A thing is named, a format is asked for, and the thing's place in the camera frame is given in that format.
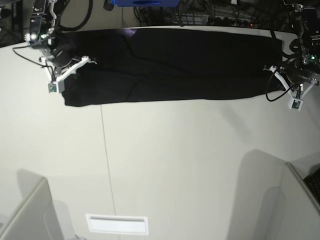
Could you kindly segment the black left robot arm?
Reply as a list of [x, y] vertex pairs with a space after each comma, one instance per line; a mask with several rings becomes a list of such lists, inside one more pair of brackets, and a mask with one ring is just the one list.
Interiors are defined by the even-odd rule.
[[274, 75], [284, 76], [284, 83], [297, 88], [305, 82], [320, 82], [320, 2], [318, 0], [284, 0], [288, 23], [295, 34], [289, 44], [291, 54], [279, 45], [275, 29], [270, 31], [274, 49], [284, 61]]

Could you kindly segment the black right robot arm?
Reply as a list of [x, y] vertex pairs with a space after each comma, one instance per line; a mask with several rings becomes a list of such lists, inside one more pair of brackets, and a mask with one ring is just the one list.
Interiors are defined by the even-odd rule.
[[90, 0], [83, 21], [76, 26], [67, 27], [61, 24], [61, 18], [68, 5], [68, 0], [35, 0], [29, 32], [25, 34], [25, 41], [29, 46], [42, 53], [43, 62], [50, 62], [59, 70], [81, 61], [65, 32], [75, 32], [84, 27], [93, 10], [93, 1]]

